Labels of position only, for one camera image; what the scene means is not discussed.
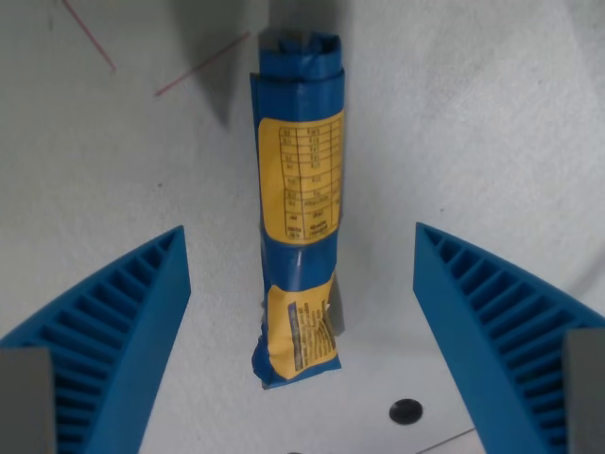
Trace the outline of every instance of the rolled package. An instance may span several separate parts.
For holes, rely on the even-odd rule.
[[[339,369],[328,318],[343,150],[340,38],[261,48],[251,75],[261,195],[264,316],[252,355],[267,387]]]

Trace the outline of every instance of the black hole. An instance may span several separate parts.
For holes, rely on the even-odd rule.
[[[414,424],[423,417],[423,406],[414,399],[398,400],[390,406],[389,417],[397,424]]]

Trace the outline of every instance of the white surface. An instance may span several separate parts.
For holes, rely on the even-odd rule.
[[[415,453],[469,429],[411,290],[417,220],[605,309],[600,3],[359,0],[332,23],[200,3],[74,0],[114,74],[58,2],[0,3],[0,335],[185,225],[193,293],[142,452]],[[244,12],[216,16],[228,7]],[[346,332],[342,371],[263,392],[255,42],[153,93],[268,11],[334,26],[347,49]],[[424,418],[397,427],[407,396]]]
[[[422,454],[486,454],[475,430],[465,432],[442,445],[423,451]]]

